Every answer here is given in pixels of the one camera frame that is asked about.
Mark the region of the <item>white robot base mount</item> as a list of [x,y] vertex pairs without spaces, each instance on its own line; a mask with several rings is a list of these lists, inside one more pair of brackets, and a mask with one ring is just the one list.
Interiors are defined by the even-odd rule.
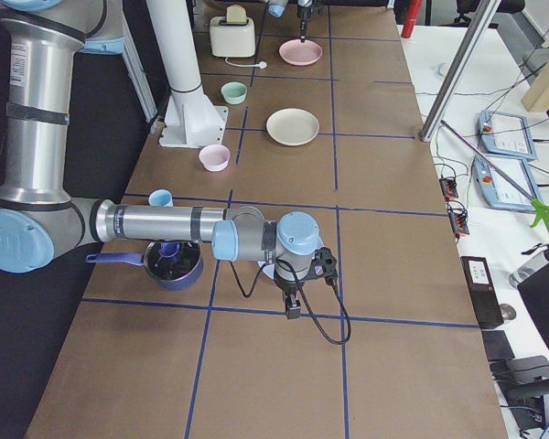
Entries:
[[220,145],[228,114],[227,106],[214,105],[201,88],[186,93],[172,91],[159,144],[195,149]]

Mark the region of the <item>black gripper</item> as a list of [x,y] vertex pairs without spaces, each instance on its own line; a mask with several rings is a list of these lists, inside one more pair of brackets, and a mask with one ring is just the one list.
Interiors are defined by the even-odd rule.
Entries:
[[312,16],[312,1],[297,0],[297,17],[300,23],[300,42],[305,43],[307,40],[307,22]]
[[281,289],[285,300],[286,318],[297,319],[301,315],[301,303],[299,301],[299,287],[304,285],[303,281],[286,280],[278,273],[274,273],[274,282]]

